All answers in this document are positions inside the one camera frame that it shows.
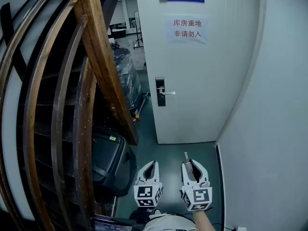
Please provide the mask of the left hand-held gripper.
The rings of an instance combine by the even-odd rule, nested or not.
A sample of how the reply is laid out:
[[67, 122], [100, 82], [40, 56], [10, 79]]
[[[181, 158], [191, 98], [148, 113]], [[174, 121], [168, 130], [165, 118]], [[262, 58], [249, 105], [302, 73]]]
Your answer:
[[159, 163], [151, 161], [143, 166], [134, 185], [134, 199], [138, 207], [156, 207], [163, 193], [163, 184], [160, 182]]

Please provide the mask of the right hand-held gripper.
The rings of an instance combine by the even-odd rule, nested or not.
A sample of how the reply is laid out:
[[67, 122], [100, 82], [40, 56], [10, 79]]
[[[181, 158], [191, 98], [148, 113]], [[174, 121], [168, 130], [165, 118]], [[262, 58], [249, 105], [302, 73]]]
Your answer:
[[212, 203], [212, 187], [207, 170], [196, 160], [181, 164], [181, 198], [188, 211], [205, 211]]

